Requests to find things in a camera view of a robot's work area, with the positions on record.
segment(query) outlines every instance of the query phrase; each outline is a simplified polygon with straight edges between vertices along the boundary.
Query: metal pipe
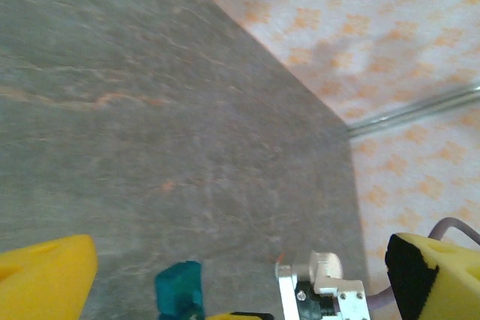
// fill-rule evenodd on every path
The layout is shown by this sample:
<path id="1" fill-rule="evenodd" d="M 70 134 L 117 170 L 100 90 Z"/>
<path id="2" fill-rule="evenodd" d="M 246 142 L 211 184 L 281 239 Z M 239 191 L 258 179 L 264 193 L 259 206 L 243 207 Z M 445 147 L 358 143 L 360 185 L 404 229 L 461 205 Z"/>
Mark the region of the metal pipe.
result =
<path id="1" fill-rule="evenodd" d="M 386 112 L 381 116 L 354 123 L 349 126 L 348 134 L 352 139 L 369 133 L 387 130 L 425 116 L 457 109 L 477 100 L 480 100 L 480 84 L 473 84 L 392 112 Z"/>

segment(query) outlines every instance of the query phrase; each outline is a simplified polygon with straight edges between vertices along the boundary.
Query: floor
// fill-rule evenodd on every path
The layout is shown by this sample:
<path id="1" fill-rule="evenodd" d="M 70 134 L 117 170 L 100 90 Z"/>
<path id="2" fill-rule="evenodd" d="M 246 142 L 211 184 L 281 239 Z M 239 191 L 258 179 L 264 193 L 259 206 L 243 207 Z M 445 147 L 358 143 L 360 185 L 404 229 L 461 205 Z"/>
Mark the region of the floor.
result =
<path id="1" fill-rule="evenodd" d="M 153 319 L 204 264 L 209 314 L 282 319 L 273 263 L 365 280 L 344 123 L 209 0 L 0 0 L 0 251 L 89 233 L 82 319 Z"/>

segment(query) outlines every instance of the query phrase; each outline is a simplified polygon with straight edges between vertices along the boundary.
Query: gray cable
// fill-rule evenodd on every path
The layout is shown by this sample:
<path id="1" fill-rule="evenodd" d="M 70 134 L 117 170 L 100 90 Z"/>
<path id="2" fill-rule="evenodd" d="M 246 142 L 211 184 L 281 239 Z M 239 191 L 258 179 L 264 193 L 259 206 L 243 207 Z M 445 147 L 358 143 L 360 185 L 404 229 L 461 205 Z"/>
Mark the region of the gray cable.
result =
<path id="1" fill-rule="evenodd" d="M 472 229 L 470 226 L 468 226 L 466 223 L 464 223 L 462 220 L 454 217 L 446 217 L 445 219 L 441 219 L 433 227 L 428 237 L 435 240 L 440 240 L 450 228 L 456 228 L 460 230 L 466 236 L 468 236 L 470 239 L 480 245 L 480 234 L 474 229 Z M 384 307 L 393 301 L 395 301 L 395 296 L 393 295 L 391 286 L 379 292 L 378 294 L 367 296 L 367 305 L 370 311 L 380 309 L 381 307 Z"/>

